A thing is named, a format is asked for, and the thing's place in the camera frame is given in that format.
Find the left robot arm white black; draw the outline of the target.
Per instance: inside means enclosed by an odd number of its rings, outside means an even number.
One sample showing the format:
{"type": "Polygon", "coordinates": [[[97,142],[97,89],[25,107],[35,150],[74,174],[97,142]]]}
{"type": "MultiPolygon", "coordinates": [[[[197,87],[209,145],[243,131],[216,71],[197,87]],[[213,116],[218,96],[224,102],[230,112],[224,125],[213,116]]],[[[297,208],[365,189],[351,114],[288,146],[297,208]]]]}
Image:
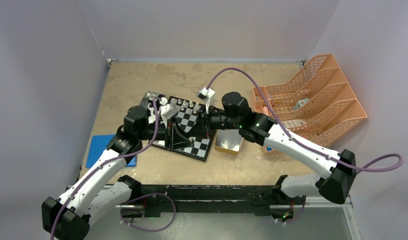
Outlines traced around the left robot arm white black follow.
{"type": "Polygon", "coordinates": [[[130,205],[153,195],[162,196],[171,203],[173,214],[177,214],[174,200],[166,193],[143,194],[142,184],[125,175],[113,186],[106,189],[107,182],[131,160],[149,149],[157,140],[160,120],[166,121],[175,114],[169,104],[158,106],[152,102],[152,109],[142,106],[131,107],[128,117],[144,120],[139,126],[118,131],[101,156],[70,189],[56,199],[48,197],[41,205],[42,226],[52,240],[83,240],[90,228],[117,205],[130,205]]]}

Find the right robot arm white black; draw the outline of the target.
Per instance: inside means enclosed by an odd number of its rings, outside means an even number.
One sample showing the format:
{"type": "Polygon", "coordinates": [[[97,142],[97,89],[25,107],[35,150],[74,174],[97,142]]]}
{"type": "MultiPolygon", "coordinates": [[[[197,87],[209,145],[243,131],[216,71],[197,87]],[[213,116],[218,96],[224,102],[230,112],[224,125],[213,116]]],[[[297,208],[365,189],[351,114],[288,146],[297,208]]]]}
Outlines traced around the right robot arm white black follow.
{"type": "Polygon", "coordinates": [[[205,101],[205,110],[199,116],[205,136],[213,130],[238,130],[244,140],[278,150],[314,171],[313,175],[279,179],[279,186],[272,191],[276,202],[284,204],[291,198],[317,191],[332,203],[345,203],[357,175],[352,151],[338,152],[291,132],[280,120],[252,111],[247,99],[238,92],[222,97],[222,110],[212,105],[211,90],[203,88],[197,97],[205,101]]]}

